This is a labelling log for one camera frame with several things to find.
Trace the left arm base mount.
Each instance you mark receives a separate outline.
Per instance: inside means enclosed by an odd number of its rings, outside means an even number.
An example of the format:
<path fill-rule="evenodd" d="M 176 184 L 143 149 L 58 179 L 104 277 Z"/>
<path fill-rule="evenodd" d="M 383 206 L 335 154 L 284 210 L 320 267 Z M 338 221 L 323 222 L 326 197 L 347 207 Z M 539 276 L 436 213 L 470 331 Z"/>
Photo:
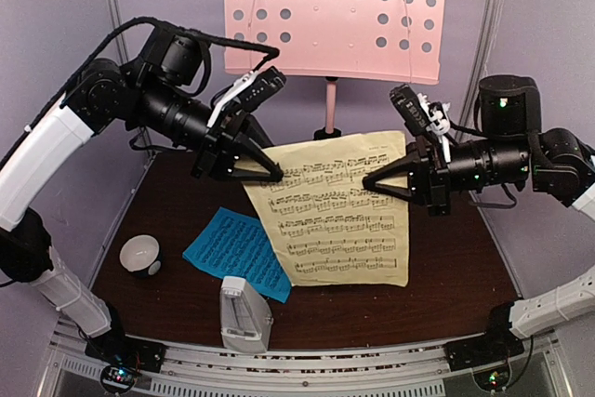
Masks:
<path fill-rule="evenodd" d="M 99 384 L 114 395 L 131 391 L 143 372 L 160 372 L 166 352 L 163 343 L 134 337 L 126 338 L 120 353 L 113 353 L 108 348 L 89 339 L 85 354 L 105 363 L 99 373 Z"/>

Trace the yellow sheet music page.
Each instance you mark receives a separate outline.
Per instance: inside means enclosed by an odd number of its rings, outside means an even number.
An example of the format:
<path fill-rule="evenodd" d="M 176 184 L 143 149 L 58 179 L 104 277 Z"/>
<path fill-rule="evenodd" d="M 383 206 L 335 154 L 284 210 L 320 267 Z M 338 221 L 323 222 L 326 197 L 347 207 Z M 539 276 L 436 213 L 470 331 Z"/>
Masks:
<path fill-rule="evenodd" d="M 402 131 L 352 134 L 266 149 L 284 171 L 245 192 L 293 286 L 409 282 L 405 201 L 363 187 L 405 154 Z"/>

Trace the blue sheet music page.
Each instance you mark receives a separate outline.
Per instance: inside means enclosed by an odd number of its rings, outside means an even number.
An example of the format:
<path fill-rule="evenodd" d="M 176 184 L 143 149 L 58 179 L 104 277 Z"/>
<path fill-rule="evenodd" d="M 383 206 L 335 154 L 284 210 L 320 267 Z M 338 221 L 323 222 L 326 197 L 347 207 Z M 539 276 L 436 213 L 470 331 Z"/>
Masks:
<path fill-rule="evenodd" d="M 222 279 L 247 280 L 266 298 L 285 303 L 292 285 L 257 218 L 220 208 L 182 257 L 193 267 Z"/>

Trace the pink music stand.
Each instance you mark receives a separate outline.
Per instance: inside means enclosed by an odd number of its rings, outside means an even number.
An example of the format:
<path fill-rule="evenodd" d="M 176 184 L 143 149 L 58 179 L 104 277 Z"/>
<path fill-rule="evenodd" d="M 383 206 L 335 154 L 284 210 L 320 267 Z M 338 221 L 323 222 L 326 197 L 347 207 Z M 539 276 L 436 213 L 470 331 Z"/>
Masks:
<path fill-rule="evenodd" d="M 445 0 L 224 0 L 225 31 L 277 47 L 287 75 L 326 81 L 320 137 L 337 135 L 337 82 L 369 79 L 434 86 Z"/>

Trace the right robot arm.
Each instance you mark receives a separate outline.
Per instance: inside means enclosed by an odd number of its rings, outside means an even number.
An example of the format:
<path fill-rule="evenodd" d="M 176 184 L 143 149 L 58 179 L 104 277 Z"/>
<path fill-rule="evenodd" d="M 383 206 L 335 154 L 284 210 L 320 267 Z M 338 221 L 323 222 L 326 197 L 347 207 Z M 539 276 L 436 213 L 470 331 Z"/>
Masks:
<path fill-rule="evenodd" d="M 364 177 L 367 191 L 445 216 L 452 192 L 493 185 L 522 190 L 530 184 L 534 192 L 593 218 L 594 150 L 567 129 L 542 129 L 533 78 L 484 77 L 472 128 L 453 124 L 447 104 L 428 100 L 408 84 L 393 88 L 390 101 L 415 140 L 404 157 Z"/>

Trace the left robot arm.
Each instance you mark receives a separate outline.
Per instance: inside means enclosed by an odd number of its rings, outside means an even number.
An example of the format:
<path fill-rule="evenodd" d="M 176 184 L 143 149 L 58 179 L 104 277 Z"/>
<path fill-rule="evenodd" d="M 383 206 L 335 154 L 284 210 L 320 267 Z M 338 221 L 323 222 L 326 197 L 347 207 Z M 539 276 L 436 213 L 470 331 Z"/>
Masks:
<path fill-rule="evenodd" d="M 1 269 L 36 288 L 80 328 L 90 347 L 115 364 L 134 353 L 114 306 L 95 296 L 62 262 L 32 201 L 61 166 L 112 122 L 145 126 L 193 152 L 195 177 L 277 182 L 283 170 L 254 111 L 278 93 L 285 76 L 276 47 L 219 37 L 153 17 L 144 47 L 118 64 L 93 51 L 23 131 L 1 162 Z M 198 96 L 212 73 L 211 46 L 257 52 L 261 60 L 209 104 Z"/>

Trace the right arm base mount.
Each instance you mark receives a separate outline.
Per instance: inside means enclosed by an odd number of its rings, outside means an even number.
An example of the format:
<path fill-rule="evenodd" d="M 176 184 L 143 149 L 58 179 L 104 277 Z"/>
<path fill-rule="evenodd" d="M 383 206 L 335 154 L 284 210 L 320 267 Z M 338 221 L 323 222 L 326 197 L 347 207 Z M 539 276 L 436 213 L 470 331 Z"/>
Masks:
<path fill-rule="evenodd" d="M 510 361 L 524 354 L 524 345 L 522 341 L 472 337 L 448 342 L 444 351 L 452 372 L 469 370 L 480 390 L 496 394 L 515 382 Z"/>

